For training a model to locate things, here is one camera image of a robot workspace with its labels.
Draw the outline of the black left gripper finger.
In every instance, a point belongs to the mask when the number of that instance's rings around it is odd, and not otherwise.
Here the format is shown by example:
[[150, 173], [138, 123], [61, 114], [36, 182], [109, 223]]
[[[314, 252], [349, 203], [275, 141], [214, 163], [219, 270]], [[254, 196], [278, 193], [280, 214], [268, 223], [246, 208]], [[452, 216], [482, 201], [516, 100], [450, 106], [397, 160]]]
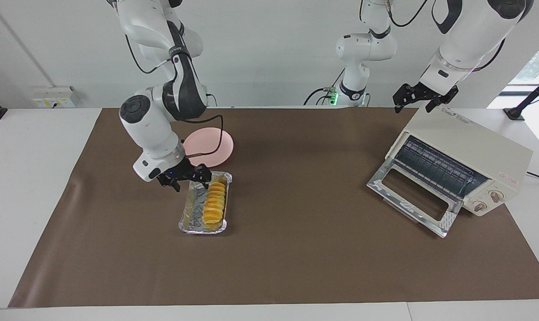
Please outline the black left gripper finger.
[[445, 95], [439, 95], [437, 94], [435, 97], [433, 97], [429, 103], [425, 106], [426, 112], [432, 112], [437, 106], [440, 106], [441, 104], [449, 104], [451, 100], [459, 93], [459, 89], [457, 86], [453, 86], [449, 92]]
[[408, 91], [409, 85], [401, 85], [396, 93], [393, 95], [394, 110], [396, 114], [400, 113], [404, 106], [408, 104]]

